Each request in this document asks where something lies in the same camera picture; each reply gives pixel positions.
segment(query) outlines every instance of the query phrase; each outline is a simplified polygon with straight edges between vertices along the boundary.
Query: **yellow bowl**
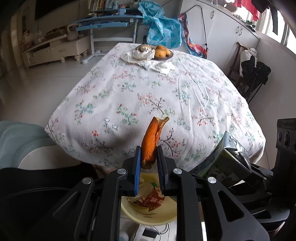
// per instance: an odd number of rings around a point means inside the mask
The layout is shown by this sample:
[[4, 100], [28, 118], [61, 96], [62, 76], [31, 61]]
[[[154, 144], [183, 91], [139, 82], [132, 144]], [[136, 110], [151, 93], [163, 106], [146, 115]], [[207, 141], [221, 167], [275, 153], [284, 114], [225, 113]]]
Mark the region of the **yellow bowl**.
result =
[[[142, 172], [140, 176], [148, 182], [155, 182], [159, 186], [157, 173]], [[148, 212], [147, 207], [140, 207], [128, 201], [127, 197], [121, 199], [122, 211], [136, 223], [147, 226], [159, 226], [167, 224], [177, 218], [177, 203], [170, 197], [165, 197], [162, 205]]]

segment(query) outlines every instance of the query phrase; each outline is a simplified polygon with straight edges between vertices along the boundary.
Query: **red wrapper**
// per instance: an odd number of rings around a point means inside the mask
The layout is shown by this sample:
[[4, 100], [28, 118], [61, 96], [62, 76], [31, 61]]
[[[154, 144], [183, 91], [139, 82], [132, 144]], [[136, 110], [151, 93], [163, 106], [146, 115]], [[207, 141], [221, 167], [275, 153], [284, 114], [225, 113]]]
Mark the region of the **red wrapper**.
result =
[[148, 212], [155, 210], [160, 207], [163, 201], [165, 200], [165, 196], [162, 195], [159, 187], [154, 187], [154, 190], [149, 195], [140, 198], [134, 203], [137, 203], [141, 207], [148, 207]]

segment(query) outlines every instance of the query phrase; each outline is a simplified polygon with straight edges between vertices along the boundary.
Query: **blue plastic bag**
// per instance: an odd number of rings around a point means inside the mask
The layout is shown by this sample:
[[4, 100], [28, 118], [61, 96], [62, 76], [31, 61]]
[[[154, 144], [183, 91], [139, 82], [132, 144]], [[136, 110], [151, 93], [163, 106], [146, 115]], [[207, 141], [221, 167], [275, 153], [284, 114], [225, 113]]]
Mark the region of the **blue plastic bag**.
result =
[[163, 16], [163, 8], [153, 1], [141, 1], [138, 10], [143, 14], [143, 24], [151, 25], [147, 43], [152, 45], [164, 45], [167, 48], [181, 46], [181, 24], [172, 18]]

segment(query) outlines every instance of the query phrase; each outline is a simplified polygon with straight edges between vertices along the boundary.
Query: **bowl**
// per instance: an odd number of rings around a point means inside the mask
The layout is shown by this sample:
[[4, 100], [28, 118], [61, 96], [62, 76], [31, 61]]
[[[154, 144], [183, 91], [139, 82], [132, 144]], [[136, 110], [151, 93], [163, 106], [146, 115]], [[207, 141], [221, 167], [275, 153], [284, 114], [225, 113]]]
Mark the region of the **bowl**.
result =
[[[141, 45], [137, 46], [136, 47], [136, 50], [139, 50], [139, 48], [141, 47]], [[156, 50], [156, 47], [157, 47], [157, 45], [151, 45], [151, 44], [145, 44], [145, 45], [150, 46], [154, 50]], [[168, 59], [172, 58], [174, 56], [174, 53], [170, 49], [169, 49], [169, 51], [170, 51], [170, 55], [168, 55], [168, 56], [166, 56], [164, 58], [154, 57], [152, 60], [165, 61], [165, 60], [168, 60]]]
[[[159, 186], [158, 174], [143, 172], [140, 176], [148, 182], [155, 182]], [[165, 197], [162, 205], [148, 212], [147, 207], [128, 201], [128, 197], [121, 198], [122, 211], [133, 221], [147, 226], [159, 226], [170, 223], [177, 218], [177, 203], [170, 197]]]

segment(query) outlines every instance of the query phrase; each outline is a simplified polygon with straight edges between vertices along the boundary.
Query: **floral tablecloth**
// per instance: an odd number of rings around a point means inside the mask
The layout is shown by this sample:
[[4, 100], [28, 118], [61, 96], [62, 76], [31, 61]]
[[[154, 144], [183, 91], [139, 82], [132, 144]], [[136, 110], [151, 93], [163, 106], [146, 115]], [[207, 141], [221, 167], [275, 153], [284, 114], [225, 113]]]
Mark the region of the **floral tablecloth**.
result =
[[59, 146], [83, 162], [118, 168], [134, 156], [153, 116], [169, 116], [159, 144], [184, 170], [202, 162], [225, 131], [252, 162], [260, 159], [261, 128], [213, 62], [173, 51], [176, 68], [162, 75], [120, 59], [136, 46], [117, 44], [58, 106], [45, 131]]

